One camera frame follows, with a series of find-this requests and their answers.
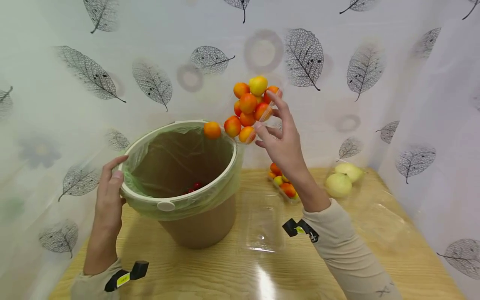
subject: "trash can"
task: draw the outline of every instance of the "trash can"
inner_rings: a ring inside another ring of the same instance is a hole
[[[243,146],[224,132],[206,139],[205,123],[180,121],[156,129],[132,143],[119,166],[127,203],[191,249],[216,244],[232,228],[243,163]],[[195,182],[204,186],[184,194]]]

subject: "beige sleeve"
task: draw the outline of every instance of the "beige sleeve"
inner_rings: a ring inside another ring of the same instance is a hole
[[[117,259],[105,272],[87,276],[81,272],[74,280],[71,289],[72,300],[118,300],[119,290],[105,292],[105,285],[115,273],[121,270],[120,258]]]
[[[318,234],[312,242],[348,300],[401,300],[390,276],[334,200],[319,213],[303,211],[303,220]]]

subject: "white backdrop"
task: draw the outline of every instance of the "white backdrop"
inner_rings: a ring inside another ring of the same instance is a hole
[[[285,82],[308,165],[342,156],[379,170],[474,299],[480,292],[480,8],[462,18],[475,4],[3,4],[3,296],[48,295],[91,228],[96,168],[128,141],[174,120],[223,123],[233,113],[235,82],[270,73]],[[137,84],[134,61],[158,74],[156,94]],[[268,162],[264,151],[248,147],[244,168]]]

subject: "bunch of fruit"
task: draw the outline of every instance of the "bunch of fruit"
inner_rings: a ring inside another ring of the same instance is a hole
[[[278,186],[288,198],[298,200],[299,196],[297,191],[290,183],[290,181],[282,174],[282,171],[277,167],[275,163],[270,165],[270,172],[268,176],[273,180],[276,186]]]
[[[351,163],[341,163],[335,167],[334,173],[328,176],[325,187],[330,196],[346,197],[351,194],[353,183],[363,176],[363,170]]]
[[[186,195],[186,194],[189,194],[191,192],[194,192],[196,190],[199,190],[201,189],[202,187],[204,187],[204,185],[201,183],[201,182],[196,182],[193,184],[193,187],[189,188],[186,192],[184,192],[182,195]]]
[[[266,121],[272,114],[270,102],[272,99],[266,91],[277,93],[277,86],[268,86],[268,81],[263,76],[256,76],[249,83],[237,83],[233,87],[233,93],[238,98],[233,106],[235,115],[229,117],[223,124],[225,133],[240,142],[250,144],[255,140],[256,134],[253,125],[257,121]],[[220,137],[220,125],[216,122],[208,122],[204,125],[204,134],[208,139],[214,140]]]

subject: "fingernail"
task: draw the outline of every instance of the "fingernail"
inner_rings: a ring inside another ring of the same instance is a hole
[[[113,172],[112,178],[121,178],[122,175],[122,171],[116,170],[115,172]]]

